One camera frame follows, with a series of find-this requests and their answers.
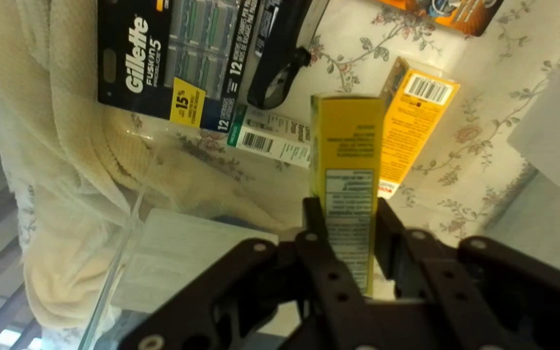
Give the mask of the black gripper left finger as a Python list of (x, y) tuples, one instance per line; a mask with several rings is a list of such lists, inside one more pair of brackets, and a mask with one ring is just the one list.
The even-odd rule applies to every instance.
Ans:
[(322, 204), (303, 200), (291, 239), (245, 239), (128, 331), (116, 350), (239, 350), (282, 304), (301, 325), (284, 350), (357, 350), (371, 344), (371, 313), (328, 243)]

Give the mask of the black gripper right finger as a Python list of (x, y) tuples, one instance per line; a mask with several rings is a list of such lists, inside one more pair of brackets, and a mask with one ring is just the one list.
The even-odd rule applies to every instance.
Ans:
[(484, 235), (455, 247), (383, 199), (375, 259), (398, 300), (433, 315), (443, 350), (560, 350), (560, 269)]

